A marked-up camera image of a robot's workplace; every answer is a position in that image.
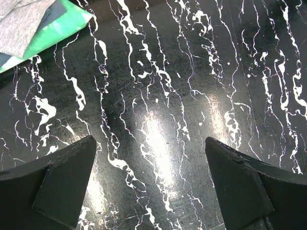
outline gray fabric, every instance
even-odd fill
[[[53,23],[56,19],[66,13],[66,9],[63,4],[56,0],[45,12],[45,15],[37,29],[39,32],[41,29],[47,25]],[[11,55],[0,53],[0,68],[10,59]]]
[[[0,0],[0,21],[13,9],[25,6],[38,0]]]
[[[23,57],[46,10],[55,0],[25,0],[32,3],[15,7],[0,21],[0,52]],[[0,0],[3,7],[8,0]]]

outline black marbled surface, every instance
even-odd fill
[[[305,1],[75,3],[87,28],[1,75],[0,169],[93,135],[77,229],[222,223],[208,136],[306,172]]]

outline green plastic sheet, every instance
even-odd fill
[[[74,5],[69,0],[60,0],[67,12],[49,24],[33,37],[24,57],[11,57],[1,68],[0,73],[32,58],[59,41],[83,29],[92,18],[92,14]]]

